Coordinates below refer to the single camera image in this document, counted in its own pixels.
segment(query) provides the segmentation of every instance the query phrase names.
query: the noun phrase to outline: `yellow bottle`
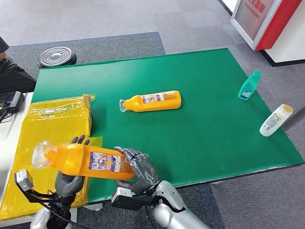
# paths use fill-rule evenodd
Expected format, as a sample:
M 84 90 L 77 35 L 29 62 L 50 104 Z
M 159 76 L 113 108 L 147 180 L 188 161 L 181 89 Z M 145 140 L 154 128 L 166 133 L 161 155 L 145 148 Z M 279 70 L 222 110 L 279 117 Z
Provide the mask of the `yellow bottle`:
M 117 150 L 82 144 L 38 144 L 32 158 L 35 168 L 55 167 L 71 176 L 127 180 L 135 176 L 125 156 Z
M 181 96 L 178 91 L 135 95 L 131 99 L 120 99 L 119 106 L 121 112 L 127 110 L 142 112 L 178 109 L 181 106 Z

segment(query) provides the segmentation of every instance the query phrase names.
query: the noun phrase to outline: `green table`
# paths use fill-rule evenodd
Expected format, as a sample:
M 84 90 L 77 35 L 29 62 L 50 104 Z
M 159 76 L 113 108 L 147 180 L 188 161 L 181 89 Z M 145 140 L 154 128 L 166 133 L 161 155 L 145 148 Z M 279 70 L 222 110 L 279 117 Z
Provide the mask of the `green table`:
M 218 181 L 304 163 L 280 129 L 259 133 L 270 114 L 255 92 L 237 98 L 246 75 L 227 50 L 98 62 L 40 71 L 32 102 L 93 94 L 93 136 L 103 147 L 149 154 L 160 179 L 175 186 Z M 178 90 L 178 110 L 121 113 L 120 99 Z M 112 180 L 91 178 L 89 202 L 109 198 Z

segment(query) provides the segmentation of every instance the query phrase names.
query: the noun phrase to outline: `green bottle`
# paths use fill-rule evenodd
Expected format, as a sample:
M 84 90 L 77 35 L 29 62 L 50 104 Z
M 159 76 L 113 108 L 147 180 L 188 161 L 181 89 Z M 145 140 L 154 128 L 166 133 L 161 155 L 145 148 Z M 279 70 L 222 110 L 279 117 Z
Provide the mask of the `green bottle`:
M 261 72 L 260 71 L 253 72 L 242 84 L 238 94 L 238 97 L 242 100 L 248 100 L 249 98 L 250 98 L 250 96 L 252 96 L 258 85 L 261 76 Z

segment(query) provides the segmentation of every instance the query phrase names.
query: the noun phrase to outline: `yellow plastic bag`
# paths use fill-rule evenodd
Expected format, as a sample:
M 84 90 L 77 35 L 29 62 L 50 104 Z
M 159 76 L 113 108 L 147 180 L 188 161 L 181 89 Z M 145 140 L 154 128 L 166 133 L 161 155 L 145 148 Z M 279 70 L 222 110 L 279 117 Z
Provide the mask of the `yellow plastic bag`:
M 47 167 L 35 169 L 32 165 L 33 149 L 43 140 L 53 145 L 67 144 L 75 136 L 89 136 L 91 126 L 90 95 L 82 97 L 33 103 L 24 119 L 14 161 L 0 208 L 0 220 L 35 213 L 41 208 L 29 202 L 14 182 L 14 174 L 26 168 L 34 180 L 34 190 L 40 193 L 55 191 L 57 170 Z M 102 137 L 91 138 L 90 145 L 102 146 Z M 79 192 L 74 206 L 87 202 L 88 178 Z

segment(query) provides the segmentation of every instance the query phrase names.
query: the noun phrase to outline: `round stool top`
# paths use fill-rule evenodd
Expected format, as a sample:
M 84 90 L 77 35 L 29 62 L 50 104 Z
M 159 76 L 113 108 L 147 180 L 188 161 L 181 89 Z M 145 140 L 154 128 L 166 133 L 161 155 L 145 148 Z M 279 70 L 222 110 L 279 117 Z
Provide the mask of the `round stool top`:
M 38 63 L 44 67 L 63 65 L 72 59 L 75 53 L 67 47 L 55 47 L 47 49 L 40 55 Z

